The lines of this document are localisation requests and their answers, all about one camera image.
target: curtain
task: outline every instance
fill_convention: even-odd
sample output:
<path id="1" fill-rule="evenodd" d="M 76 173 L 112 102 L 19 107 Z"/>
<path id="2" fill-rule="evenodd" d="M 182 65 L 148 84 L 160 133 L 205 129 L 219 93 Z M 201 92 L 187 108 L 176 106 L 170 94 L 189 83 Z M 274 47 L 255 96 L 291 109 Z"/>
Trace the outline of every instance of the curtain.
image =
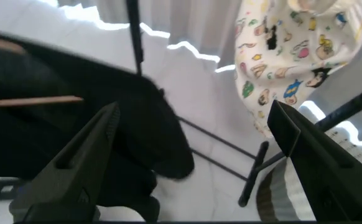
<path id="1" fill-rule="evenodd" d="M 241 0 L 143 0 L 140 20 L 152 30 L 170 33 L 169 45 L 187 41 L 200 54 L 215 55 L 217 67 L 232 65 L 234 22 Z M 101 20 L 128 23 L 125 0 L 58 0 L 59 6 L 96 6 Z"/>

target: blue cartoon figure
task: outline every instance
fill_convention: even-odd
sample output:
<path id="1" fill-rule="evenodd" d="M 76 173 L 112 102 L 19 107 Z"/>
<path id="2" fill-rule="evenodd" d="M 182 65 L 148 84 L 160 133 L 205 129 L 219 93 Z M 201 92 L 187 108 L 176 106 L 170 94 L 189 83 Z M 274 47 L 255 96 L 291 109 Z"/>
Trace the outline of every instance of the blue cartoon figure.
<path id="1" fill-rule="evenodd" d="M 340 12 L 336 14 L 336 24 L 341 29 L 344 28 L 345 24 L 347 23 L 347 20 L 345 19 L 344 12 Z"/>
<path id="2" fill-rule="evenodd" d="M 299 86 L 302 83 L 299 82 L 297 79 L 294 81 L 293 84 L 290 84 L 287 88 L 285 93 L 283 94 L 283 98 L 285 98 L 285 102 L 288 105 L 294 105 L 297 102 L 297 97 L 295 94 L 297 93 L 297 90 L 299 90 Z"/>

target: black metal frame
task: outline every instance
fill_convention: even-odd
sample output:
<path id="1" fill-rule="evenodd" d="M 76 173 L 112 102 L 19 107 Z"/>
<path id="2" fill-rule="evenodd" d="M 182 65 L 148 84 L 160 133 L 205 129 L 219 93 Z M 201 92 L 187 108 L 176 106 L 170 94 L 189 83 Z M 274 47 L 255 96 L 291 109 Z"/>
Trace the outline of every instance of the black metal frame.
<path id="1" fill-rule="evenodd" d="M 137 75 L 142 75 L 141 63 L 143 62 L 144 59 L 143 59 L 143 49 L 142 49 L 142 44 L 141 44 L 141 31 L 139 28 L 140 20 L 139 20 L 138 0 L 126 0 L 126 5 L 127 5 L 128 17 L 129 17 L 129 21 L 130 21 L 132 44 L 134 47 L 134 54 L 135 54 L 135 58 L 136 58 Z M 325 132 L 325 131 L 328 131 L 329 129 L 335 127 L 342 121 L 359 113 L 360 111 L 362 111 L 362 94 L 354 97 L 349 102 L 347 102 L 344 105 L 342 105 L 341 107 L 337 108 L 335 111 L 330 113 L 324 119 L 317 122 L 315 125 L 318 126 L 322 131 Z M 257 179 L 259 172 L 285 157 L 283 152 L 280 152 L 280 153 L 276 154 L 275 156 L 273 156 L 272 158 L 270 158 L 268 161 L 264 162 L 264 157 L 265 157 L 266 152 L 269 147 L 269 143 L 267 141 L 265 141 L 261 144 L 258 155 L 254 156 L 251 153 L 241 149 L 240 147 L 235 146 L 234 144 L 224 140 L 223 138 L 207 131 L 206 129 L 199 127 L 198 125 L 192 123 L 191 121 L 186 120 L 185 118 L 178 117 L 178 119 L 181 122 L 202 132 L 203 134 L 206 134 L 207 136 L 209 136 L 213 139 L 216 139 L 219 142 L 222 142 L 223 144 L 240 152 L 241 154 L 254 159 L 254 164 L 253 164 L 253 167 L 251 168 L 249 176 L 248 176 L 248 178 L 245 178 L 245 176 L 239 174 L 238 172 L 234 171 L 233 169 L 230 169 L 229 167 L 226 167 L 222 163 L 220 163 L 212 158 L 209 158 L 208 156 L 191 148 L 191 151 L 194 154 L 200 156 L 201 158 L 207 160 L 208 162 L 211 162 L 212 164 L 229 172 L 230 174 L 240 178 L 241 180 L 246 181 L 244 189 L 238 200 L 238 204 L 240 207 L 245 207 L 247 205 L 251 192 L 253 191 L 253 187 L 256 183 L 256 179 Z"/>

